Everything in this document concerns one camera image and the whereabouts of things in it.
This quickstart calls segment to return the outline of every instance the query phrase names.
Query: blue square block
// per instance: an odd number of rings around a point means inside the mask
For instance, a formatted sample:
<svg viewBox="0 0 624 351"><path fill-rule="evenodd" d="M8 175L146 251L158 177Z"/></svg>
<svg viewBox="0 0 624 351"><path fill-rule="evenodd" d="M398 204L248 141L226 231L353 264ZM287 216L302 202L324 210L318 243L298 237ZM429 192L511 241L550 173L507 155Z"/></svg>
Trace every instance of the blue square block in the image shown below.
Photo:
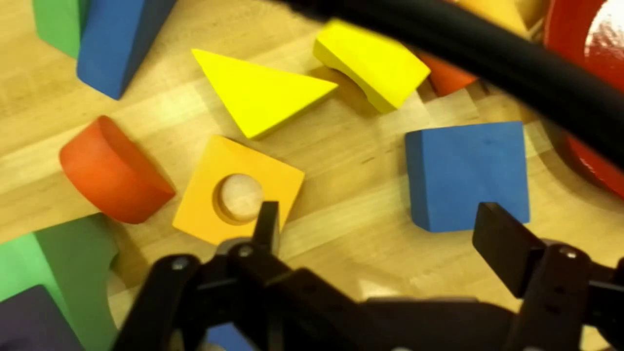
<svg viewBox="0 0 624 351"><path fill-rule="evenodd" d="M92 0L78 54L78 77L119 99L174 3L175 0Z"/></svg>
<svg viewBox="0 0 624 351"><path fill-rule="evenodd" d="M238 331L234 323L220 323L207 333L209 348L222 351L253 351L252 342Z"/></svg>
<svg viewBox="0 0 624 351"><path fill-rule="evenodd" d="M406 134L411 219L429 231L472 229L478 204L499 202L528 219L521 122L427 128Z"/></svg>

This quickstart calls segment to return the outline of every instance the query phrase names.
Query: black cable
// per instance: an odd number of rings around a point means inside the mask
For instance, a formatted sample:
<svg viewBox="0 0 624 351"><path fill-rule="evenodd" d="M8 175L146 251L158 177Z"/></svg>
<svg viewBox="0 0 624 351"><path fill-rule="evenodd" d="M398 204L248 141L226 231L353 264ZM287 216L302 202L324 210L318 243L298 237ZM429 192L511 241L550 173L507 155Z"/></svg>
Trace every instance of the black cable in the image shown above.
<svg viewBox="0 0 624 351"><path fill-rule="evenodd" d="M443 0L283 0L421 46L532 104L624 169L624 95L499 24Z"/></svg>

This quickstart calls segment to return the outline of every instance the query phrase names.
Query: wooden floor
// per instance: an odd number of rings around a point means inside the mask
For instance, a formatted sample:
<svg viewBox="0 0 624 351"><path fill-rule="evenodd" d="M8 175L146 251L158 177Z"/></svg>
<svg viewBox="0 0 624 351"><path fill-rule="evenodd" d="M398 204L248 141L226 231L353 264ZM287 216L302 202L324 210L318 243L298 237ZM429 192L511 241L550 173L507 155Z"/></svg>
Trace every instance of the wooden floor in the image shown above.
<svg viewBox="0 0 624 351"><path fill-rule="evenodd" d="M542 1L525 1L526 21ZM523 120L530 227L614 264L624 253L624 202L575 175L550 128L487 83L437 99L427 85L406 106L376 114L343 75L312 56L316 22L261 0L179 0L121 100L78 81L76 61L35 36L29 1L0 0L0 239L96 208L58 167L58 147L97 114L113 116L181 194L207 139L226 134L306 171L281 233L281 256L310 266L353 297L472 294L517 307L470 245L470 231L433 235L408 216L404 132L423 126ZM191 48L330 77L339 93L257 139L244 139L193 61ZM213 247L172 227L179 194L144 223L115 235L109 299L117 321L150 262L174 251L203 258ZM595 348L599 336L585 340Z"/></svg>

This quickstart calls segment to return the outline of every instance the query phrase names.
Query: red half-cylinder block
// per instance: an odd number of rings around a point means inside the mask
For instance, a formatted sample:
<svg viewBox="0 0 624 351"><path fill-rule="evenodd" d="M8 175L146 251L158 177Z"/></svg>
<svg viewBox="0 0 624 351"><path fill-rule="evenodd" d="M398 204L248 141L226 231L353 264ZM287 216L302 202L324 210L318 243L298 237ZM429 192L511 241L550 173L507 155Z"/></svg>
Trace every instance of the red half-cylinder block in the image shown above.
<svg viewBox="0 0 624 351"><path fill-rule="evenodd" d="M119 221L144 221L175 188L109 118L99 116L60 149L74 186Z"/></svg>
<svg viewBox="0 0 624 351"><path fill-rule="evenodd" d="M624 38L620 3L620 0L552 0L544 44L624 91L624 56L618 44ZM622 169L567 132L562 145L575 167L595 182L624 196Z"/></svg>

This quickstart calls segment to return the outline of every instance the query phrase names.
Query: green foam block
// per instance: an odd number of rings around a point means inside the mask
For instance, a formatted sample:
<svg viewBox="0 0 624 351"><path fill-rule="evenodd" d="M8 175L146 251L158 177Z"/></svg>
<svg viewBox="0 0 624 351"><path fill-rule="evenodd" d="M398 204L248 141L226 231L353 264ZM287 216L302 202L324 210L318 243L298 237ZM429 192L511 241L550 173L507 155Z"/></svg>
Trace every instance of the green foam block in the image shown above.
<svg viewBox="0 0 624 351"><path fill-rule="evenodd" d="M76 58L88 5L90 0L33 0L39 36Z"/></svg>
<svg viewBox="0 0 624 351"><path fill-rule="evenodd" d="M107 276L117 247L101 214L0 243L0 299L43 284L86 351L111 348Z"/></svg>

